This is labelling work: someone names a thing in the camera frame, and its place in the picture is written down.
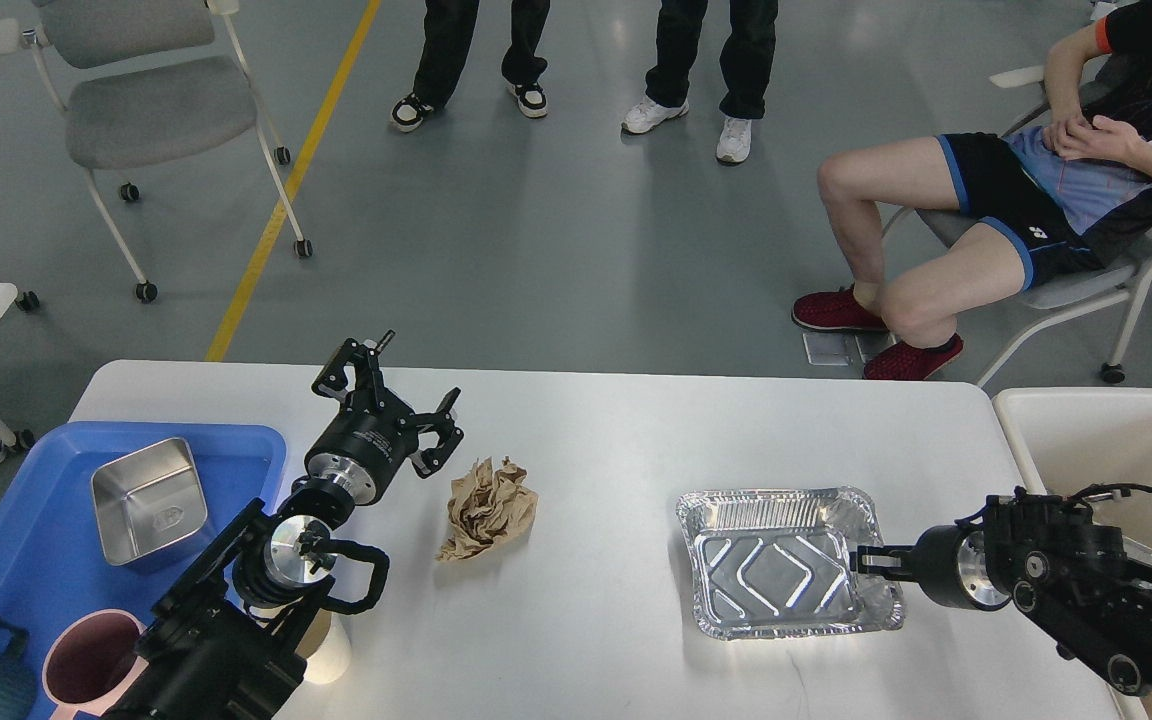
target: person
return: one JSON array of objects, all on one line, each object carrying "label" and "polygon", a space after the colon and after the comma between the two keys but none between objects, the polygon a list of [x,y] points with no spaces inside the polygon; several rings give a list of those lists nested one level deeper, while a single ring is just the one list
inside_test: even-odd
[{"label": "person", "polygon": [[[708,0],[662,0],[657,17],[657,65],[647,70],[646,93],[626,114],[622,132],[643,135],[687,114],[687,74],[696,61],[707,6]],[[776,51],[776,0],[732,0],[730,15],[732,35],[718,59],[727,96],[718,104],[723,129],[718,136],[717,158],[723,165],[740,165],[749,158],[755,120],[763,119],[767,109],[763,96]]]},{"label": "person", "polygon": [[[1140,71],[1086,108],[1083,65],[1139,56]],[[820,200],[854,283],[799,297],[791,318],[824,332],[887,332],[900,342],[865,365],[870,379],[927,379],[963,351],[956,316],[1099,270],[1152,227],[1152,0],[1056,41],[1044,67],[1051,122],[901,141],[832,156]],[[878,202],[957,210],[979,222],[941,258],[884,282]]]},{"label": "person", "polygon": [[[419,128],[425,118],[450,100],[461,70],[465,69],[477,15],[479,0],[425,0],[425,47],[412,91],[389,114],[400,131]],[[548,63],[536,55],[548,16],[550,0],[513,0],[509,6],[511,45],[500,61],[500,74],[526,118],[545,118],[550,113],[538,82]]]}]

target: crumpled brown paper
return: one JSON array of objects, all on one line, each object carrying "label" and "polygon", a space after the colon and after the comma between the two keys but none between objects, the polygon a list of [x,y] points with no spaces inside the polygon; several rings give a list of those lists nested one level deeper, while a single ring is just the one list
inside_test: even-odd
[{"label": "crumpled brown paper", "polygon": [[507,455],[499,470],[492,458],[476,462],[465,477],[452,480],[447,520],[452,538],[438,551],[439,562],[468,560],[511,541],[531,526],[539,497],[522,487],[526,470],[513,464]]}]

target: pink cup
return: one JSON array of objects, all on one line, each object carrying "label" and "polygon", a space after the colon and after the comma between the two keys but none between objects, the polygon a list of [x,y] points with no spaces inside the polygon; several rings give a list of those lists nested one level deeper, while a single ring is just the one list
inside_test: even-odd
[{"label": "pink cup", "polygon": [[65,629],[41,661],[41,689],[56,704],[51,720],[113,707],[147,667],[132,650],[142,632],[145,626],[127,611],[92,612]]}]

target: t-shirt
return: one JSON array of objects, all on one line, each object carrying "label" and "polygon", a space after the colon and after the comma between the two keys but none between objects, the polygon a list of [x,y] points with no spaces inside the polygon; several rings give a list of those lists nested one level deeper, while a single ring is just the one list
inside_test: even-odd
[{"label": "t-shirt", "polygon": [[[1100,18],[1097,44],[1112,54],[1137,58],[1139,71],[1083,109],[1106,115],[1152,137],[1152,0],[1140,0]],[[1005,138],[1029,176],[1064,211],[1074,232],[1102,263],[1152,227],[1152,179],[1119,162],[1062,160],[1043,146],[1043,129],[1029,127]]]}]

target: gray floor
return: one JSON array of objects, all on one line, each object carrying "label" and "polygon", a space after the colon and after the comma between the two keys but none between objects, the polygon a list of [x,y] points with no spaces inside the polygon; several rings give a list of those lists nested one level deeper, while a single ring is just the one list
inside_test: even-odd
[{"label": "gray floor", "polygon": [[[365,6],[262,1],[237,16],[293,151]],[[782,3],[768,115],[749,161],[725,168],[713,152],[726,3],[703,37],[692,113],[644,137],[617,122],[653,63],[658,3],[554,3],[544,120],[518,114],[499,76],[507,6],[484,3],[452,105],[404,136],[387,119],[410,90],[422,3],[380,5],[296,200],[316,256],[294,258],[285,229],[228,361],[316,364],[343,338],[394,328],[387,365],[855,377],[809,365],[788,320],[796,296],[849,278],[814,167],[870,143],[1005,126],[1036,96],[986,76],[1039,63],[1087,20],[1084,0]],[[36,21],[24,0],[0,0],[6,15]],[[61,94],[86,77],[50,59]],[[105,177],[161,290],[143,306],[63,135],[28,55],[0,58],[0,279],[45,302],[0,323],[0,414],[40,435],[108,361],[202,359],[275,204],[251,132],[137,170],[141,205],[123,206],[122,181]],[[893,238],[892,272],[937,253],[916,225]],[[972,381],[1030,318],[1018,304],[964,314],[968,353],[945,379]],[[1105,311],[1038,338],[987,392],[1098,384],[1117,319]],[[1126,367],[1128,384],[1152,387],[1152,300]],[[0,495],[17,462],[0,469]]]}]

